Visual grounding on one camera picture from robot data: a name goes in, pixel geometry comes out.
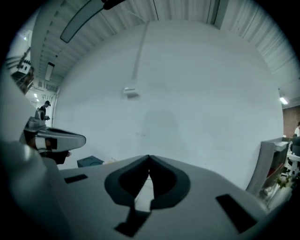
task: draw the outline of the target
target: ceiling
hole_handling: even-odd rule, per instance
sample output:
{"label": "ceiling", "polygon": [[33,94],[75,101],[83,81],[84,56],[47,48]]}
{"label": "ceiling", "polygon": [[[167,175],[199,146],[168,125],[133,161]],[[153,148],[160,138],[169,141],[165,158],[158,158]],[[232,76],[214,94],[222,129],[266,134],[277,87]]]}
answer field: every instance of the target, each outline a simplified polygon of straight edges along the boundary
{"label": "ceiling", "polygon": [[72,17],[88,0],[51,0],[41,7],[31,42],[31,62],[37,79],[45,79],[48,62],[55,64],[50,81],[60,86],[74,64],[112,35],[147,21],[189,20],[212,24],[255,45],[262,55],[279,93],[300,105],[300,68],[297,57],[276,23],[250,0],[126,0],[89,19],[69,43],[60,36]]}

